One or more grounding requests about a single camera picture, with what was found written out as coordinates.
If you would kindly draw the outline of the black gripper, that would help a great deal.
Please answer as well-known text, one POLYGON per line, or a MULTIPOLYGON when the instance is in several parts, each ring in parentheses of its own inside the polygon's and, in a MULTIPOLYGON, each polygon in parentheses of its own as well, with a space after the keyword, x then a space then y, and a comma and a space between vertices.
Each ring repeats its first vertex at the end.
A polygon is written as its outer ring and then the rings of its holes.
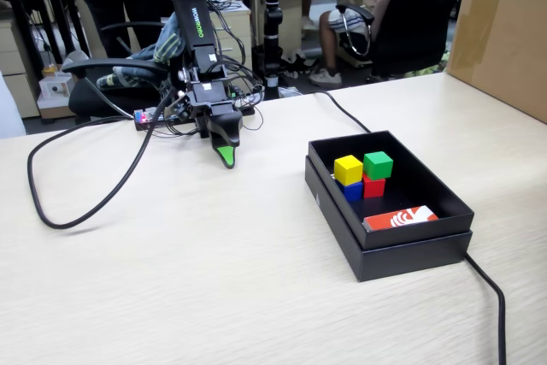
POLYGON ((226 94, 222 81, 196 83, 188 93, 190 117, 201 137, 210 137, 214 152, 226 168, 235 166, 243 116, 226 94))

